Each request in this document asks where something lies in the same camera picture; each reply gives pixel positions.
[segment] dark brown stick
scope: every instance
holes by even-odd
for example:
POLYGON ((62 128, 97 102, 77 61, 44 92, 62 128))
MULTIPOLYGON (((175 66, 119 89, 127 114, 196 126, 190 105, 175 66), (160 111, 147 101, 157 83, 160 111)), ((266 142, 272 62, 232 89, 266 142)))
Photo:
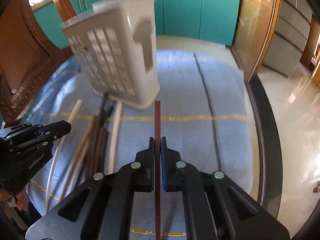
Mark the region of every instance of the dark brown stick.
POLYGON ((156 203, 156 240, 160 240, 160 238, 161 238, 160 136, 161 136, 160 101, 155 101, 155 203, 156 203))

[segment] human hand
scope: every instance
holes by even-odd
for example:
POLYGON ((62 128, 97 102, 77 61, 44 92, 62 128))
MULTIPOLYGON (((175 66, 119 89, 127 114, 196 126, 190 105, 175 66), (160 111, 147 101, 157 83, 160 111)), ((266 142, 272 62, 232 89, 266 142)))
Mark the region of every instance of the human hand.
MULTIPOLYGON (((10 198, 12 197, 12 195, 8 194, 4 189, 0 189, 0 201, 8 201, 10 198)), ((17 201, 16 201, 16 205, 17 205, 17 209, 19 210, 28 210, 28 198, 27 198, 27 192, 26 192, 26 188, 24 187, 22 189, 22 191, 20 191, 17 195, 15 195, 17 201)))

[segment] tiled floor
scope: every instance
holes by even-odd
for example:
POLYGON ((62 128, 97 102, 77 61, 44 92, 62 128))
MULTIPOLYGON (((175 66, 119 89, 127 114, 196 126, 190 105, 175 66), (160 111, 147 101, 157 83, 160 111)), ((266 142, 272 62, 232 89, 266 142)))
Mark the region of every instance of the tiled floor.
POLYGON ((320 193, 320 90, 299 65, 291 78, 261 68, 258 76, 278 127, 283 158, 283 194, 278 220, 291 237, 303 226, 320 193))
MULTIPOLYGON (((229 48, 224 45, 216 44, 208 41, 200 41, 196 39, 172 37, 172 36, 157 36, 157 49, 177 49, 184 51, 197 52, 199 54, 214 57, 216 60, 225 62, 226 64, 238 68, 233 55, 229 48)), ((254 116, 251 108, 249 96, 245 91, 245 105, 247 109, 248 122, 250 124, 250 135, 253 150, 253 186, 250 196, 257 200, 259 189, 259 149, 254 116)))

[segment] metal screw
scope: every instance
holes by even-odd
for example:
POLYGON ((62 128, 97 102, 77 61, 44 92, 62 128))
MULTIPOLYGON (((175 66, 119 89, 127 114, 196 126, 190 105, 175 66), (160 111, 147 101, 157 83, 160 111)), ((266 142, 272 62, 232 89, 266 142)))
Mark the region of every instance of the metal screw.
POLYGON ((139 163, 139 162, 131 163, 131 168, 133 168, 133 169, 138 169, 140 167, 141 167, 141 163, 139 163))
POLYGON ((179 162, 176 163, 176 166, 177 166, 178 168, 184 168, 184 167, 186 166, 186 163, 183 162, 183 161, 179 161, 179 162))
POLYGON ((95 174, 93 175, 93 178, 94 178, 95 180, 103 179, 103 173, 97 172, 97 173, 95 173, 95 174))
POLYGON ((213 175, 216 179, 223 179, 224 178, 224 173, 222 171, 216 171, 213 175))

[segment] gray cabinet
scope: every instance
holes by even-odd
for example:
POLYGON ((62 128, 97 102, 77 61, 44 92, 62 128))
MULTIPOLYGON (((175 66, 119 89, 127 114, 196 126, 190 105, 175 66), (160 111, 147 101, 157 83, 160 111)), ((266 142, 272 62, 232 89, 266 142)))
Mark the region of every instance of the gray cabinet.
POLYGON ((311 17, 306 0, 281 0, 275 34, 263 64, 290 77, 307 43, 311 17))

